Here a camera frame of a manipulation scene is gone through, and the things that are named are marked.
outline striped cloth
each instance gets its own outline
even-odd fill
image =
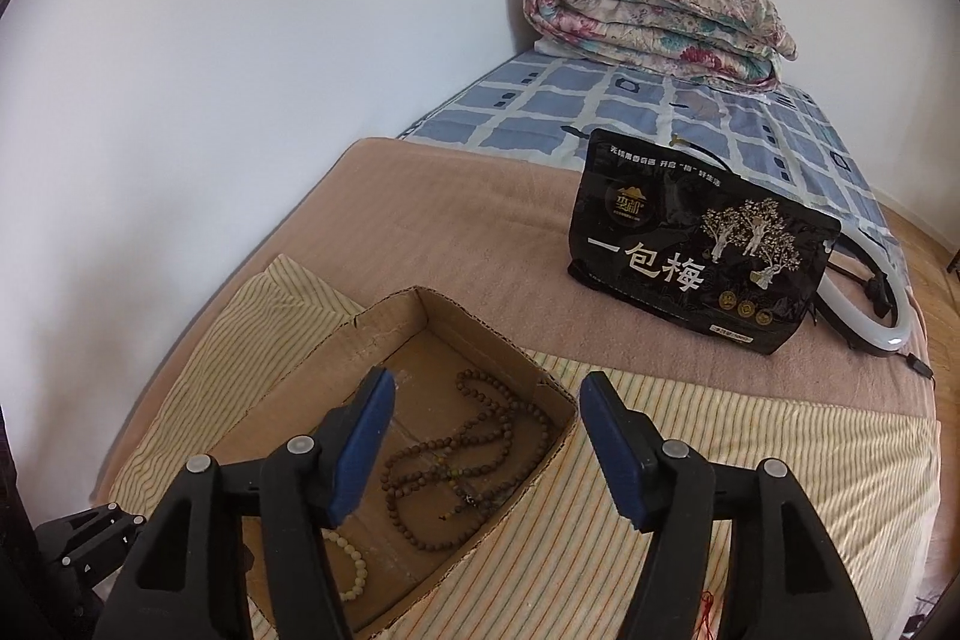
[[[191,357],[114,482],[112,499],[149,514],[191,453],[210,450],[360,309],[282,256],[251,278]],[[587,373],[604,368],[528,353],[573,393]],[[776,456],[790,464],[847,565],[874,637],[899,636],[939,504],[936,421],[604,370],[628,407],[711,461],[754,467]],[[503,522],[379,637],[613,636],[649,540],[616,514],[578,426]],[[704,585],[716,597],[714,633],[729,545],[730,524],[715,524]],[[253,604],[251,619],[256,640],[275,638]],[[706,626],[698,635],[707,637]]]

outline white label on bag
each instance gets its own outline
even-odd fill
[[[731,339],[735,339],[737,342],[753,342],[754,338],[752,336],[747,336],[745,333],[736,333],[732,332],[730,329],[725,329],[723,326],[717,326],[715,323],[710,324],[710,330],[712,332],[718,333],[719,335],[728,336]]]

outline open cardboard box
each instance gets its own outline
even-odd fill
[[[373,365],[385,365],[394,373],[397,403],[360,506],[338,530],[362,552],[368,567],[364,593],[344,605],[347,622],[358,638],[373,637],[386,629],[437,587],[453,565],[517,504],[568,439],[576,418],[573,398],[506,338],[440,293],[412,287],[388,296],[335,330],[224,436],[211,455],[222,464],[263,458],[290,437],[309,434],[328,410],[349,399]],[[379,476],[392,453],[416,442],[450,437],[481,410],[455,387],[457,373],[464,369],[488,372],[521,400],[537,405],[550,419],[552,440],[538,467],[467,543],[453,551],[419,551],[391,524]],[[529,461],[539,445],[541,430],[528,415],[518,415],[514,431],[515,445],[507,461],[490,475],[471,477],[470,490],[482,491],[514,475],[522,462]],[[491,461],[498,448],[494,442],[458,451],[450,456],[450,462],[467,466]],[[427,461],[428,455],[417,458],[421,463],[405,459],[395,473],[428,468],[433,463]],[[472,513],[440,520],[440,514],[456,503],[445,483],[431,485],[402,500],[402,518],[424,540],[454,539],[475,520]],[[259,519],[245,519],[244,542],[253,553],[248,592],[272,619]],[[353,583],[352,562],[326,544],[334,578],[339,589],[347,591]]]

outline round metal pin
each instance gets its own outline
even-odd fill
[[[690,455],[690,446],[679,439],[664,440],[664,456],[686,458]]]
[[[779,458],[768,458],[767,461],[763,463],[763,471],[770,477],[786,477],[789,470],[787,470],[786,464],[780,461]]]
[[[211,463],[212,459],[206,453],[200,453],[199,456],[190,456],[186,459],[186,471],[199,475],[200,472],[206,472]]]
[[[310,453],[310,451],[313,450],[313,446],[313,437],[309,437],[308,434],[299,434],[287,443],[287,450],[299,456],[302,453]]]

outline red string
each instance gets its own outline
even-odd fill
[[[697,625],[697,639],[700,638],[700,633],[707,629],[707,640],[714,640],[713,630],[710,628],[710,610],[713,610],[713,595],[709,591],[704,591],[700,595],[700,602],[704,605],[704,612],[700,617],[700,623]]]

